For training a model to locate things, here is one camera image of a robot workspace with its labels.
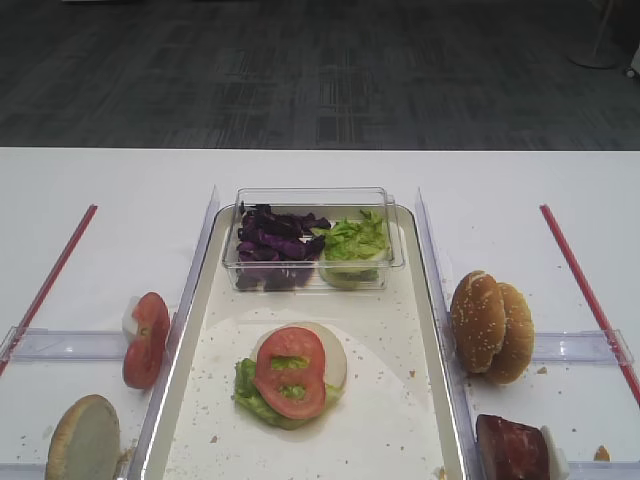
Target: white table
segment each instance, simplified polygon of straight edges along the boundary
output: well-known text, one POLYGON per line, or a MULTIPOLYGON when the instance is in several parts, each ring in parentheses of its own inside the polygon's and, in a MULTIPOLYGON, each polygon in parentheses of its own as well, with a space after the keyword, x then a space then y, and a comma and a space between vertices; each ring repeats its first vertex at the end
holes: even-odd
POLYGON ((177 306, 214 184, 222 205, 242 187, 382 186, 411 209, 421 188, 452 282, 487 269, 529 294, 537 328, 596 330, 538 210, 548 203, 639 358, 639 181, 635 152, 0 149, 0 335, 91 203, 33 327, 117 329, 122 305, 148 290, 177 306))

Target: red straw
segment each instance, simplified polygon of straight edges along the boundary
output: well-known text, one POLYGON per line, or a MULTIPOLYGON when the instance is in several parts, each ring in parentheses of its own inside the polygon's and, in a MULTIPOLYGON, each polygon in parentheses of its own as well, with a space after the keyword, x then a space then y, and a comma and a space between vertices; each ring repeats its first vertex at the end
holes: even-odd
POLYGON ((31 305, 29 306, 27 313, 25 313, 24 317, 22 317, 22 320, 20 321, 20 325, 18 325, 18 328, 16 329, 16 333, 13 336, 13 339, 11 341, 11 345, 9 345, 9 348, 7 350, 7 355, 4 360, 0 361, 0 375, 2 375, 2 373, 4 372, 4 369, 7 368, 7 364, 9 363, 11 352, 13 352, 13 350, 16 348, 16 346, 20 342, 20 339, 27 331, 27 328, 29 328, 29 325, 31 324, 33 317, 35 317, 36 313, 38 313, 38 310, 40 309, 40 306, 44 302, 44 299, 47 297, 49 290, 51 290, 51 287, 53 286, 54 282, 58 278, 58 275, 60 275, 62 268, 67 263, 67 260, 71 256, 71 253, 73 252, 74 248, 76 248, 76 245, 80 241, 80 238, 82 238, 82 235, 84 234, 85 230, 89 226, 89 222, 91 222, 91 219, 95 215, 97 209, 98 207, 96 205, 90 205, 89 208, 87 208, 87 211, 82 217, 82 220, 80 220, 80 223, 76 227, 76 230, 73 232, 73 235, 71 235, 71 238, 67 242, 67 245, 64 247, 64 250, 62 251, 60 256, 58 257, 58 260, 56 261, 55 265, 49 272, 49 275, 47 275, 47 278, 45 279, 44 283, 40 287, 40 290, 38 290, 36 298, 33 299, 33 302, 31 302, 31 305))
MULTIPOLYGON (((560 250, 562 250, 562 254, 569 264, 569 267, 573 272, 573 276, 578 282, 580 290, 582 290, 584 298, 587 300, 587 303, 589 303, 589 307, 591 307, 591 311, 596 317, 598 325, 600 325, 600 328, 607 336, 607 340, 609 341, 609 344, 611 345, 614 353, 620 354, 621 348, 620 345, 618 345, 618 340, 616 339, 615 333, 611 328, 611 324, 609 323, 607 316, 604 314, 604 310, 602 310, 602 307, 600 306, 596 295, 593 293, 593 290, 591 290, 589 282, 587 282, 587 278, 584 276, 584 273, 582 273, 582 269, 578 264, 578 260, 576 260, 576 257, 573 255, 571 248, 569 248, 569 243, 567 242, 567 239, 564 238, 562 230, 560 230, 560 225, 558 225, 558 222, 556 222, 556 219, 551 213, 551 209, 548 205, 541 205, 540 210, 542 211, 542 215, 544 215, 544 218, 547 221, 547 224, 551 229, 551 233, 553 233, 553 236, 555 237, 560 250)), ((622 365, 620 363, 618 363, 618 365, 620 366, 620 370, 622 370, 624 378, 629 384, 629 388, 631 388, 631 392, 633 393, 636 402, 638 402, 638 405, 640 405, 640 383, 638 383, 638 377, 636 377, 636 374, 633 371, 631 365, 622 365)))

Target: food item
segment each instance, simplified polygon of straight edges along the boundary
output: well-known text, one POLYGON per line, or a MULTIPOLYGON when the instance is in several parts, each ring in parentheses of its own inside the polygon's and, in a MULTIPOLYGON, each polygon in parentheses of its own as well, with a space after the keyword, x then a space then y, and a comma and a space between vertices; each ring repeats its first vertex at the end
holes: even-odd
POLYGON ((502 348, 506 331, 502 294, 491 275, 476 270, 460 281, 451 302, 451 322, 464 368, 486 372, 502 348))
POLYGON ((45 480, 112 480, 119 458, 116 411, 104 397, 88 395, 60 419, 49 445, 45 480))
POLYGON ((270 425, 298 428, 342 395, 346 355, 322 325, 294 323, 269 332, 251 357, 236 364, 234 400, 270 425))
POLYGON ((596 454, 593 456, 593 460, 595 462, 610 462, 611 456, 609 455, 609 451, 606 449, 604 445, 600 445, 598 450, 596 450, 596 454))
MULTIPOLYGON (((311 236, 313 228, 328 229, 326 218, 316 219, 313 213, 305 216, 275 214, 268 204, 254 207, 240 205, 242 227, 238 229, 237 247, 241 262, 278 262, 317 260, 324 248, 324 237, 311 236)), ((264 283, 265 290, 288 290, 303 285, 311 268, 244 268, 239 272, 237 288, 251 290, 264 283)))
MULTIPOLYGON (((391 248, 383 218, 372 210, 360 210, 361 222, 346 218, 330 230, 313 228, 315 235, 324 236, 321 260, 379 262, 389 258, 391 248)), ((321 268, 322 278, 337 288, 357 288, 362 282, 378 278, 378 270, 371 266, 321 268)))
POLYGON ((505 384, 517 380, 531 362, 535 332, 524 296, 508 283, 498 286, 504 301, 507 328, 502 349, 494 355, 485 375, 494 383, 505 384))
POLYGON ((487 480, 550 480, 542 432, 494 415, 478 415, 478 445, 487 480))
POLYGON ((149 292, 140 299, 132 316, 138 331, 124 357, 122 376, 129 387, 146 390, 160 373, 169 334, 169 310, 160 295, 149 292))

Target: clear plastic container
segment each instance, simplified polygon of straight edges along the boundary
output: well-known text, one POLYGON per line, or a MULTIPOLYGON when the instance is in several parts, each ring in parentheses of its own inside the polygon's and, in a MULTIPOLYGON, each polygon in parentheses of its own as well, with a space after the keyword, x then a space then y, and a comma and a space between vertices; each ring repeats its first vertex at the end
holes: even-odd
MULTIPOLYGON (((238 191, 232 218, 222 264, 237 290, 384 289, 389 270, 404 266, 395 201, 383 188, 242 189, 238 191), (323 251, 304 260, 243 261, 238 252, 243 217, 263 204, 268 204, 274 214, 305 217, 312 213, 316 219, 326 218, 331 226, 345 219, 362 222, 362 212, 372 212, 382 219, 388 248, 382 255, 364 260, 327 260, 323 251)), ((308 242, 313 237, 305 231, 299 240, 308 242)))

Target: white tray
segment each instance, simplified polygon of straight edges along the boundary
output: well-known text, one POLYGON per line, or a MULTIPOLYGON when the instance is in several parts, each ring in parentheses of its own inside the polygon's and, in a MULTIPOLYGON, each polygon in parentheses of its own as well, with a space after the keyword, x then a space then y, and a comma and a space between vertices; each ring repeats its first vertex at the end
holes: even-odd
POLYGON ((227 207, 216 217, 161 414, 133 471, 169 480, 429 478, 444 465, 444 451, 452 459, 449 478, 458 478, 409 210, 398 209, 407 266, 390 273, 386 290, 322 293, 233 290, 220 263, 231 214, 227 207), (336 333, 349 373, 333 411, 290 432, 263 425, 231 397, 235 363, 263 333, 293 321, 320 322, 336 333))

